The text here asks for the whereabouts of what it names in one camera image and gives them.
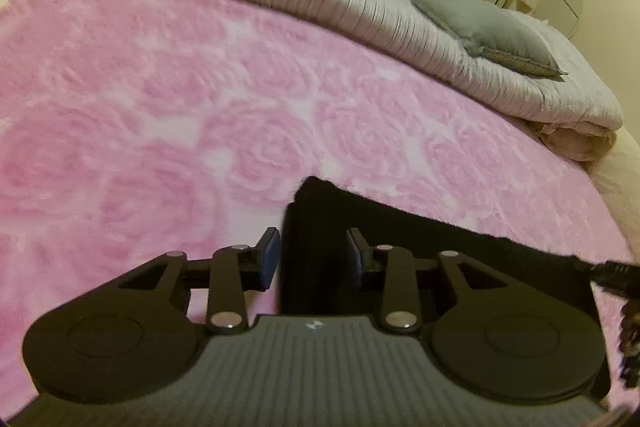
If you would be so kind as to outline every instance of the black device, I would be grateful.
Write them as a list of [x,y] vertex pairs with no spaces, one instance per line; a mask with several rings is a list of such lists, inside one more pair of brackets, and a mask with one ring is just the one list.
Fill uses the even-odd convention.
[[[620,296],[628,301],[623,312],[632,308],[636,314],[640,311],[640,266],[607,261],[592,264],[574,256],[574,267],[582,272],[605,291]],[[631,324],[632,340],[636,349],[632,355],[625,355],[622,362],[620,376],[627,387],[640,387],[640,324]]]
[[[358,229],[347,242],[353,286],[382,293],[371,316],[250,328],[242,292],[270,286],[276,229],[207,260],[166,253],[54,309],[26,334],[40,396],[12,427],[577,427],[602,414],[589,315],[455,251],[414,259]],[[194,288],[209,289],[204,325],[186,317]]]

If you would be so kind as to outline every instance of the round mirror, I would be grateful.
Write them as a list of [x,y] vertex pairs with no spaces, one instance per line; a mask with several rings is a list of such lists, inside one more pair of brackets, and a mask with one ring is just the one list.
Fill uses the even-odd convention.
[[578,27],[582,0],[540,0],[531,15],[570,38]]

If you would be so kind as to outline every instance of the ribbed gray surface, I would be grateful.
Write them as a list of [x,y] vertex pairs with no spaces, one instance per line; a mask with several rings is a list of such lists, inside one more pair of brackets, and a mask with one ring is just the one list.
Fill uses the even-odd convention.
[[602,410],[579,397],[546,407],[499,404],[443,377],[414,339],[365,317],[262,317],[210,341],[199,363],[152,395],[79,405],[44,395],[12,427],[578,427]]

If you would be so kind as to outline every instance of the gray pillow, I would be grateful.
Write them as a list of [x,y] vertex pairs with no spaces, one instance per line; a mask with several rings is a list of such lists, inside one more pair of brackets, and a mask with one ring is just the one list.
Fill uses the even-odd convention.
[[411,0],[472,57],[484,57],[510,70],[562,81],[545,43],[507,10],[481,0]]

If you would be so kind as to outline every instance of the pink rose pattern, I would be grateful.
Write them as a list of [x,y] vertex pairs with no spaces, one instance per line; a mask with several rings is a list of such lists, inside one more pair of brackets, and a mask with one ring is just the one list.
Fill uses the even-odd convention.
[[[578,166],[324,28],[238,0],[10,1],[0,12],[2,416],[33,397],[20,342],[39,315],[163,251],[206,257],[255,242],[310,174],[555,253],[631,259]],[[615,377],[620,302],[596,299]],[[249,303],[276,310],[274,292]],[[636,401],[616,378],[610,398]]]

